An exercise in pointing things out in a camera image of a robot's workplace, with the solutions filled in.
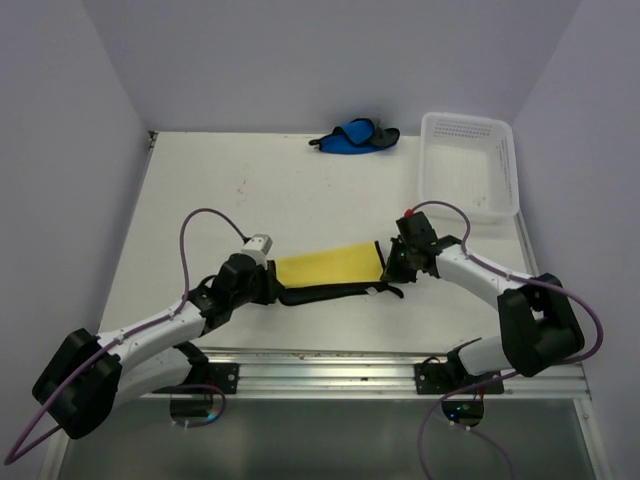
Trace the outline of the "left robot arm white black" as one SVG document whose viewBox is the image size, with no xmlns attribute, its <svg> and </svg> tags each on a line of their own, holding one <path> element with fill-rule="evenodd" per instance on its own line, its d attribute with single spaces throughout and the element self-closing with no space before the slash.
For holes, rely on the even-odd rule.
<svg viewBox="0 0 640 480">
<path fill-rule="evenodd" d="M 193 340 L 225 325 L 236 309 L 265 299 L 267 291 L 265 255 L 235 253 L 212 282 L 201 282 L 157 318 L 99 335 L 84 328 L 69 334 L 32 395 L 69 437 L 79 439 L 116 407 L 146 393 L 173 386 L 197 392 L 208 369 Z"/>
</svg>

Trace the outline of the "yellow towel black trim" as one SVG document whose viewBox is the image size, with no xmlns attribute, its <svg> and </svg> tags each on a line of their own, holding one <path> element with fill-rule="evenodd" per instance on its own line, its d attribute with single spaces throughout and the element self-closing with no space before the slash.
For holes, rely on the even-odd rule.
<svg viewBox="0 0 640 480">
<path fill-rule="evenodd" d="M 281 286 L 278 300 L 290 307 L 383 292 L 402 299 L 402 290 L 382 280 L 385 267 L 377 241 L 268 262 L 269 272 Z"/>
</svg>

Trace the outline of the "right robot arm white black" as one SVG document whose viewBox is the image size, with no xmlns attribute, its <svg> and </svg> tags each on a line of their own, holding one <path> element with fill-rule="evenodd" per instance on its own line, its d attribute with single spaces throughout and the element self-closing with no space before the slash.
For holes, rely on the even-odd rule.
<svg viewBox="0 0 640 480">
<path fill-rule="evenodd" d="M 428 274 L 463 288 L 497 312 L 497 336 L 473 340 L 447 354 L 445 379 L 454 391 L 468 392 L 482 375 L 506 369 L 532 377 L 584 347 L 581 327 L 555 276 L 518 280 L 499 273 L 495 263 L 482 267 L 460 239 L 438 237 L 422 212 L 401 217 L 396 226 L 399 235 L 391 239 L 384 281 L 414 283 L 418 273 Z"/>
</svg>

